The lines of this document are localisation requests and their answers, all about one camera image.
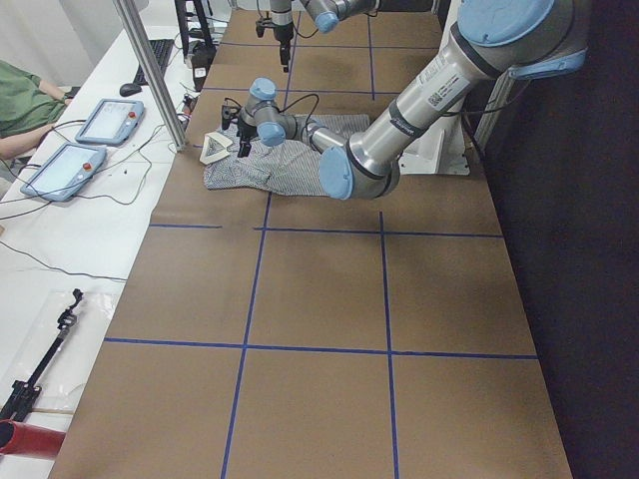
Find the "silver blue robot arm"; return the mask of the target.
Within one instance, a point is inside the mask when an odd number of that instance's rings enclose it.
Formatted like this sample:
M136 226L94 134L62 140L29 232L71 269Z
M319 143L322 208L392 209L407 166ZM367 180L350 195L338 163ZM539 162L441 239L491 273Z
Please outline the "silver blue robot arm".
M336 26L356 15L374 16L378 12L426 12L434 1L385 1L385 0L303 0L301 5L309 14L317 32L328 33ZM262 13L260 2L256 2L259 19L256 34L263 38L267 30L274 32L279 43L280 63L287 73L291 65L291 44L295 36L301 36L293 17L293 2L271 1L270 10Z
M258 138L273 147L286 140L319 152L319 183L331 198L375 199L399 180L403 151L446 115L478 82L504 72L538 79L578 70L587 52L589 1L476 1L460 3L448 41L363 132L345 139L310 117L289 115L276 103L277 87L257 78L246 103L224 109L222 127L238 126L240 154Z

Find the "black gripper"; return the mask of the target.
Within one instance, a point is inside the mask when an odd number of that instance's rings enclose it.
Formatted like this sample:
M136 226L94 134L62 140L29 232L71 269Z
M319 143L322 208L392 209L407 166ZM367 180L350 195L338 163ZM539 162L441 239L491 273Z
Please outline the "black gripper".
M291 40L293 39L293 23L287 23L284 25L274 25L274 35L277 41L280 42L279 54L280 62L285 73L290 71L291 64Z
M238 125L237 136L240 138L238 157L245 158L251 152L251 141L256 137L256 128L251 125Z

